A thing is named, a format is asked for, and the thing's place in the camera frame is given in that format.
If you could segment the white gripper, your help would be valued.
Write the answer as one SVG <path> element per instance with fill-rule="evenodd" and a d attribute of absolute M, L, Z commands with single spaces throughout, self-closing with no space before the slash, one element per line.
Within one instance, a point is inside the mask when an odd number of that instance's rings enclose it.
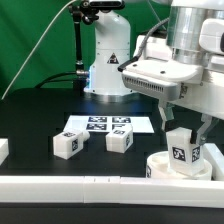
<path fill-rule="evenodd" d="M 167 62 L 172 60 L 171 50 L 165 45 L 164 39 L 150 37 L 138 61 L 140 60 Z M 208 133 L 218 124 L 219 119 L 224 120 L 224 72 L 205 69 L 199 84 L 185 83 L 181 86 L 178 100 L 160 101 L 158 109 L 163 131 L 171 131 L 176 126 L 173 104 L 204 113 L 201 116 L 203 124 L 198 130 L 191 132 L 190 143 L 205 144 Z"/>

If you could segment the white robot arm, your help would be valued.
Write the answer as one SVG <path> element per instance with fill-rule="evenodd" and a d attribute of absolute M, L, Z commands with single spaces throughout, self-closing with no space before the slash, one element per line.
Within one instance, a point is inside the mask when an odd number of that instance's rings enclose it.
<path fill-rule="evenodd" d="M 115 41 L 111 14 L 97 26 L 100 44 L 90 69 L 89 89 L 111 93 L 122 82 L 124 94 L 134 90 L 159 100 L 163 129 L 173 127 L 172 107 L 202 114 L 203 125 L 193 135 L 202 144 L 207 132 L 224 120 L 224 0 L 170 0 L 164 39 L 147 33 L 130 59 L 125 44 Z"/>

